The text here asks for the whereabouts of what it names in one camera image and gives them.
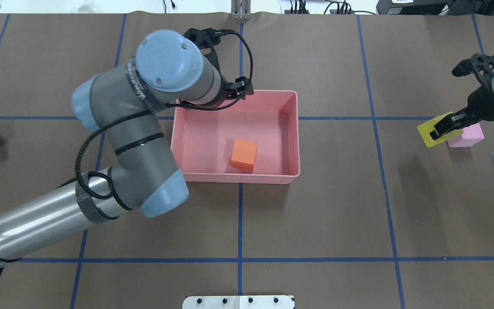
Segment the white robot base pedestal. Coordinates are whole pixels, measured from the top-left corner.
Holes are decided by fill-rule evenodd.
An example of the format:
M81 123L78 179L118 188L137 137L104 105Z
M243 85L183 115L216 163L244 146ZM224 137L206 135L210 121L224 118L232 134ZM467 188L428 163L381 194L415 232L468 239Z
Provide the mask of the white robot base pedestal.
M218 295L186 297L183 309L295 309L289 295Z

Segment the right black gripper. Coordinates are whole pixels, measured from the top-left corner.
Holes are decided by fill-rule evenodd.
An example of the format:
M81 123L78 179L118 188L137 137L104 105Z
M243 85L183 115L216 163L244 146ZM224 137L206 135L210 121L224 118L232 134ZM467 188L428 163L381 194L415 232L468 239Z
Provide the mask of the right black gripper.
M449 113L431 120L429 136L433 141L451 133L479 123L494 121L494 92L487 88L477 88L468 96L464 113Z

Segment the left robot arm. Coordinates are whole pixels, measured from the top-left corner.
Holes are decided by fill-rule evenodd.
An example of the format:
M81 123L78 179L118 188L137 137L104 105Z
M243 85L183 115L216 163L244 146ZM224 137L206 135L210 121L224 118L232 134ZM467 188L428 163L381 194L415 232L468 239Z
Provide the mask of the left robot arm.
M157 114L171 108L222 111L254 93L248 76L227 81L214 47L231 29L156 30L125 64L92 77L71 96L91 133L75 177L52 192L0 213L0 269L70 235L139 209L152 218L182 205L186 180Z

